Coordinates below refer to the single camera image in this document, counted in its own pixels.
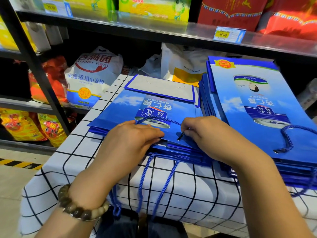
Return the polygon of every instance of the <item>beaded bracelet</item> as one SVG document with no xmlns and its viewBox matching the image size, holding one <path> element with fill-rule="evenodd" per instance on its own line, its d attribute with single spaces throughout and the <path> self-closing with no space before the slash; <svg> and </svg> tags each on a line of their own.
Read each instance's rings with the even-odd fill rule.
<svg viewBox="0 0 317 238">
<path fill-rule="evenodd" d="M 63 208 L 63 212 L 70 214 L 74 218 L 82 221 L 93 221 L 101 217 L 109 208 L 109 202 L 106 200 L 98 209 L 85 210 L 78 207 L 71 198 L 69 198 L 68 190 L 71 184 L 66 184 L 60 188 L 58 192 L 59 207 Z"/>
</svg>

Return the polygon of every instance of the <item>table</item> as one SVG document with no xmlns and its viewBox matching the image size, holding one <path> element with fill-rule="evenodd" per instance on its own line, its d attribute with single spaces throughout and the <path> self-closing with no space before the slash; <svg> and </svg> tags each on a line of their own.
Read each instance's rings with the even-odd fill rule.
<svg viewBox="0 0 317 238">
<path fill-rule="evenodd" d="M 95 119 L 123 90 L 132 76 L 120 75 L 71 135 L 49 158 L 22 191 L 19 228 L 22 234 L 37 232 L 57 205 L 61 186 L 73 182 L 93 161 L 103 140 L 88 132 Z M 138 187 L 146 160 L 117 184 L 123 208 L 136 210 Z M 142 211 L 152 214 L 156 200 L 173 168 L 174 161 L 154 158 L 143 184 Z M 289 187 L 290 192 L 299 189 Z M 317 236 L 317 192 L 293 198 L 309 228 Z M 211 228 L 238 237 L 249 237 L 240 186 L 214 161 L 211 168 L 180 163 L 158 207 L 157 216 Z M 91 237 L 95 237 L 99 221 Z"/>
</svg>

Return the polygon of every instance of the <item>white grid tablecloth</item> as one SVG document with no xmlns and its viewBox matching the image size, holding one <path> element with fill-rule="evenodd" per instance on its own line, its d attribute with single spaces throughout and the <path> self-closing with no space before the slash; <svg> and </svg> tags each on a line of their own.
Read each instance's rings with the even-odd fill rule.
<svg viewBox="0 0 317 238">
<path fill-rule="evenodd" d="M 103 140 L 88 132 L 95 119 L 123 90 L 132 76 L 120 75 L 71 135 L 50 157 L 22 191 L 19 228 L 22 234 L 37 232 L 57 205 L 61 186 L 73 182 L 77 174 L 93 161 Z M 123 208 L 136 210 L 138 187 L 145 159 L 117 185 Z M 156 200 L 173 168 L 174 161 L 154 158 L 143 184 L 142 211 L 152 214 Z M 296 192 L 299 189 L 289 188 Z M 317 236 L 317 193 L 309 190 L 293 198 L 309 228 Z M 211 168 L 179 163 L 158 207 L 157 216 L 208 227 L 238 237 L 248 237 L 240 186 L 229 178 L 218 162 Z"/>
</svg>

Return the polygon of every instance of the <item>floor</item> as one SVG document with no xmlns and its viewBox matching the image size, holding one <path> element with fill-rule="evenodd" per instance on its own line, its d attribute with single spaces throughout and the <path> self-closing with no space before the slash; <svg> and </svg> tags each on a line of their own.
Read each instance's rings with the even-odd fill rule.
<svg viewBox="0 0 317 238">
<path fill-rule="evenodd" d="M 26 161 L 44 164 L 51 153 L 36 152 L 28 150 L 1 147 L 0 158 L 17 161 Z M 21 190 L 36 174 L 37 170 L 0 166 L 0 238 L 21 238 L 18 232 L 18 219 L 20 216 Z M 215 231 L 192 224 L 184 224 L 189 238 L 208 237 Z M 35 235 L 23 236 L 33 238 Z"/>
</svg>

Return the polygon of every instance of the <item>hazard floor tape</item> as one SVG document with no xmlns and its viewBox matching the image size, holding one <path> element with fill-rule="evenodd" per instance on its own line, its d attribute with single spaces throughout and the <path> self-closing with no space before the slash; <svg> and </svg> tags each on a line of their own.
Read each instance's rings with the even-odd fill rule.
<svg viewBox="0 0 317 238">
<path fill-rule="evenodd" d="M 18 168 L 26 168 L 26 169 L 36 169 L 36 170 L 39 170 L 43 166 L 42 164 L 35 164 L 32 162 L 8 160 L 8 159 L 0 158 L 0 166 L 1 165 L 18 167 Z"/>
</svg>

